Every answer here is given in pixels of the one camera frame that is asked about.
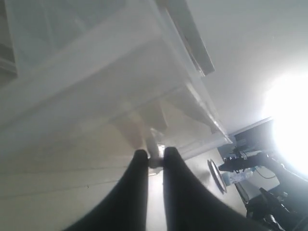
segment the water bottle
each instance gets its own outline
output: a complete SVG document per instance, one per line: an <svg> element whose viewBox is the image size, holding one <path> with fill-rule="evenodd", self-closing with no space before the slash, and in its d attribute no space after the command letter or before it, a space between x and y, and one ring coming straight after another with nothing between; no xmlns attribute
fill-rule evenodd
<svg viewBox="0 0 308 231"><path fill-rule="evenodd" d="M256 170L255 167L248 168L244 172L236 173L236 172L224 172L221 176L226 186L241 182L243 180L248 179L253 175L253 172Z"/></svg>

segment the bright light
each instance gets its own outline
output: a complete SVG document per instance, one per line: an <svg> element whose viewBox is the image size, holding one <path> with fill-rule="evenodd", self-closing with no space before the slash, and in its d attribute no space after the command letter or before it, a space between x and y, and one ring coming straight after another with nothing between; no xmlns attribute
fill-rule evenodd
<svg viewBox="0 0 308 231"><path fill-rule="evenodd" d="M274 138L280 152L308 175L308 74L281 77L269 92L267 109L274 119Z"/></svg>

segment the cable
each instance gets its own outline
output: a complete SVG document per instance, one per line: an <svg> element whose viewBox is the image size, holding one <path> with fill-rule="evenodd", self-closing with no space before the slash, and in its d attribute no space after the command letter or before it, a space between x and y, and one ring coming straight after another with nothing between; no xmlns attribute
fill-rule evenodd
<svg viewBox="0 0 308 231"><path fill-rule="evenodd" d="M276 175L274 175L274 176L272 176L272 177L265 177L265 176L263 176L263 175L258 171L257 168L256 168L256 172L257 172L261 177L263 177L264 179L273 179L273 178L276 177Z"/></svg>

